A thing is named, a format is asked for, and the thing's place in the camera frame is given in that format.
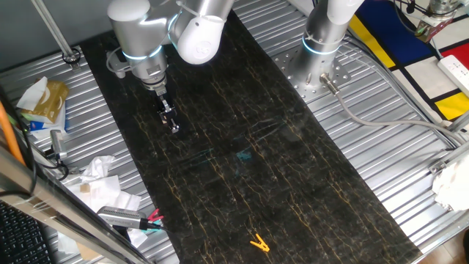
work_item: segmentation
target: white tissue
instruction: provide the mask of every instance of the white tissue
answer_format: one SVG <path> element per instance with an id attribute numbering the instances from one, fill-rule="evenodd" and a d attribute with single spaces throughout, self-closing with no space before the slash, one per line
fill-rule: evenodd
<path id="1" fill-rule="evenodd" d="M 435 201 L 455 211 L 469 209 L 469 155 L 444 169 L 433 181 Z"/>
<path id="2" fill-rule="evenodd" d="M 142 245 L 143 242 L 145 242 L 145 240 L 148 238 L 147 235 L 145 235 L 141 230 L 131 229 L 128 230 L 127 233 L 129 234 L 130 242 L 136 248 Z"/>
<path id="3" fill-rule="evenodd" d="M 111 155 L 95 157 L 89 163 L 88 167 L 81 174 L 81 181 L 84 183 L 108 176 L 108 170 L 114 157 Z"/>
<path id="4" fill-rule="evenodd" d="M 60 252 L 64 252 L 65 254 L 80 253 L 76 242 L 72 238 L 69 238 L 60 232 L 57 232 L 57 240 L 57 249 Z"/>
<path id="5" fill-rule="evenodd" d="M 121 191 L 119 196 L 116 199 L 116 202 L 112 207 L 122 208 L 127 210 L 138 210 L 140 205 L 141 197 L 128 194 L 124 191 Z"/>
<path id="6" fill-rule="evenodd" d="M 41 97 L 44 95 L 46 86 L 47 78 L 43 77 L 24 92 L 24 95 L 18 101 L 16 107 L 33 111 Z"/>
<path id="7" fill-rule="evenodd" d="M 120 195 L 120 184 L 117 176 L 104 177 L 88 183 L 91 194 L 90 208 L 98 212 L 103 206 L 113 206 Z"/>

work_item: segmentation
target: metal pole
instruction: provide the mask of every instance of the metal pole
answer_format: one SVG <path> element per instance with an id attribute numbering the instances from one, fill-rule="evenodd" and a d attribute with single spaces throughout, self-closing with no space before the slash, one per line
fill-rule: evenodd
<path id="1" fill-rule="evenodd" d="M 462 116 L 458 117 L 458 119 L 450 124 L 450 126 L 448 126 L 448 130 L 452 132 L 458 132 L 466 125 L 469 125 L 469 111 L 462 114 Z"/>
<path id="2" fill-rule="evenodd" d="M 0 189 L 27 191 L 32 172 L 0 147 Z M 60 182 L 37 172 L 32 198 L 1 198 L 38 221 L 102 254 L 116 263 L 150 264 L 143 254 L 78 200 Z"/>
<path id="3" fill-rule="evenodd" d="M 59 44 L 60 49 L 64 53 L 65 57 L 70 61 L 76 60 L 75 55 L 73 54 L 72 48 L 68 45 L 67 41 L 64 38 L 64 35 L 60 32 L 59 27 L 56 22 L 53 20 L 52 15 L 49 13 L 49 10 L 45 6 L 43 0 L 31 0 L 34 7 L 36 7 L 37 12 L 43 18 L 45 25 L 49 28 L 53 38 Z"/>

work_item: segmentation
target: clothespin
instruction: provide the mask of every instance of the clothespin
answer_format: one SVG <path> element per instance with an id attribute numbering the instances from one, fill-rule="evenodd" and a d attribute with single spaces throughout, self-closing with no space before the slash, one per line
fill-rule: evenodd
<path id="1" fill-rule="evenodd" d="M 156 216 L 158 212 L 160 211 L 160 208 L 157 208 L 151 215 L 148 216 L 148 220 L 152 222 L 156 222 L 158 220 L 161 220 L 164 218 L 164 216 Z"/>
<path id="2" fill-rule="evenodd" d="M 256 234 L 257 239 L 259 239 L 260 243 L 256 243 L 253 241 L 249 241 L 251 244 L 257 246 L 258 248 L 262 249 L 264 252 L 269 252 L 270 249 L 268 245 L 262 240 L 262 238 L 259 236 L 259 234 Z"/>

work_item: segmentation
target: cable connector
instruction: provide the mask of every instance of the cable connector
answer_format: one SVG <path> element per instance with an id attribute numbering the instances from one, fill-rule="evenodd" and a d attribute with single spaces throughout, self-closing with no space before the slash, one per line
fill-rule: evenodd
<path id="1" fill-rule="evenodd" d="M 329 88 L 330 92 L 334 96 L 336 96 L 340 92 L 339 88 L 331 81 L 327 73 L 321 74 L 320 81 L 322 84 L 325 84 Z"/>

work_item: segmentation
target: red panel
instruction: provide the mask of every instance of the red panel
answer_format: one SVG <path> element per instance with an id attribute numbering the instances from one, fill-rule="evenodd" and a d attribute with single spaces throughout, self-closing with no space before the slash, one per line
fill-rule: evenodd
<path id="1" fill-rule="evenodd" d="M 442 53 L 443 56 L 454 55 L 467 69 L 469 69 L 469 43 L 466 43 Z"/>

